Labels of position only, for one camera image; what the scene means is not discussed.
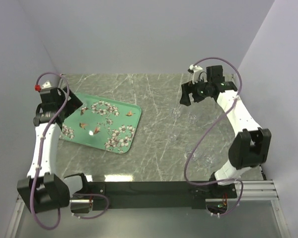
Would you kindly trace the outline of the clear glass one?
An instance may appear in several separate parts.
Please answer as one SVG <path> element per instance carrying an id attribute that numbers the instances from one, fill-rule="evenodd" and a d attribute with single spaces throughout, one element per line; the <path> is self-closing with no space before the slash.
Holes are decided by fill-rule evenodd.
<path id="1" fill-rule="evenodd" d="M 87 102 L 83 102 L 82 106 L 80 107 L 80 115 L 82 116 L 86 110 L 89 110 L 89 106 Z"/>

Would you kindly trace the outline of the clear glass six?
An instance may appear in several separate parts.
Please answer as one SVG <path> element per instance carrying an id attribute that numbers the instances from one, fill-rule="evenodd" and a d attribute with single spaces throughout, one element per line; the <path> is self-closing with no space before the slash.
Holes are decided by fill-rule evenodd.
<path id="1" fill-rule="evenodd" d="M 213 166 L 215 162 L 215 152 L 212 147 L 206 148 L 203 153 L 203 163 L 206 168 L 210 168 Z"/>

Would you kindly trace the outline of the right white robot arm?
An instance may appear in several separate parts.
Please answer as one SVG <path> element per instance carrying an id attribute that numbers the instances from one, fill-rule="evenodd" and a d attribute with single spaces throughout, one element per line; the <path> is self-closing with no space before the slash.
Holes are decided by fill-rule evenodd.
<path id="1" fill-rule="evenodd" d="M 271 141 L 269 129 L 262 128 L 250 115 L 243 104 L 233 82 L 182 84 L 180 104 L 190 106 L 190 96 L 194 102 L 211 97 L 222 108 L 224 114 L 211 125 L 214 128 L 227 118 L 233 128 L 235 138 L 228 151 L 227 162 L 214 173 L 209 185 L 209 194 L 220 198 L 226 192 L 226 185 L 235 182 L 244 172 L 263 164 L 267 160 Z"/>

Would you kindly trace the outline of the clear glass three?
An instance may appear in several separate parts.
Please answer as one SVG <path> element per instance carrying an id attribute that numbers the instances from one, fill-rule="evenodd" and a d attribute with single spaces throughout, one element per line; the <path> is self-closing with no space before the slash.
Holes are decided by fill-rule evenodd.
<path id="1" fill-rule="evenodd" d="M 188 114 L 188 123 L 195 124 L 199 120 L 199 117 L 196 114 L 189 113 Z"/>

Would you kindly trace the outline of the clear glass five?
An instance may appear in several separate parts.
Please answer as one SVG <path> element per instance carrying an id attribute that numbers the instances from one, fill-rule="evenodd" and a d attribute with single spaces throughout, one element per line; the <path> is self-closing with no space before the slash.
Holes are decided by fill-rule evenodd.
<path id="1" fill-rule="evenodd" d="M 187 144 L 185 147 L 185 153 L 184 156 L 186 159 L 188 159 L 191 156 L 191 161 L 197 161 L 201 158 L 202 152 L 199 148 L 194 149 L 195 144 Z"/>

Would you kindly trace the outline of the clear glass two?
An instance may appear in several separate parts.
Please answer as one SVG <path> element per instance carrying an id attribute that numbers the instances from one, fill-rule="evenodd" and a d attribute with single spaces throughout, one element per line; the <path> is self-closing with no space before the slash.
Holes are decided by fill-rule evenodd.
<path id="1" fill-rule="evenodd" d="M 170 117 L 172 119 L 178 119 L 181 116 L 181 110 L 179 108 L 172 108 L 170 110 Z"/>

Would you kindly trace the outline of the clear glass four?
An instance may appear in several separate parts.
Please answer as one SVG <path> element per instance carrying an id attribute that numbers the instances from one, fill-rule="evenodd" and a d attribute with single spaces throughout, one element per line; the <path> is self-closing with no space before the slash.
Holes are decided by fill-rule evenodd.
<path id="1" fill-rule="evenodd" d="M 179 136 L 179 132 L 178 131 L 172 131 L 169 135 L 168 135 L 168 139 L 169 141 L 173 142 L 176 141 L 178 136 Z"/>

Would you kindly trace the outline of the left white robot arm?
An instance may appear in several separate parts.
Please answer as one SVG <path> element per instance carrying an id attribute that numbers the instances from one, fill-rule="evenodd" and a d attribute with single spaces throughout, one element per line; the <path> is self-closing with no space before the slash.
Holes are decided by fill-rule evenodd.
<path id="1" fill-rule="evenodd" d="M 25 179 L 17 182 L 17 191 L 34 213 L 67 207 L 70 197 L 85 199 L 90 187 L 83 173 L 61 179 L 56 172 L 58 141 L 67 117 L 82 106 L 82 101 L 66 87 L 45 87 L 39 92 L 33 124 L 36 140 L 31 167 Z"/>

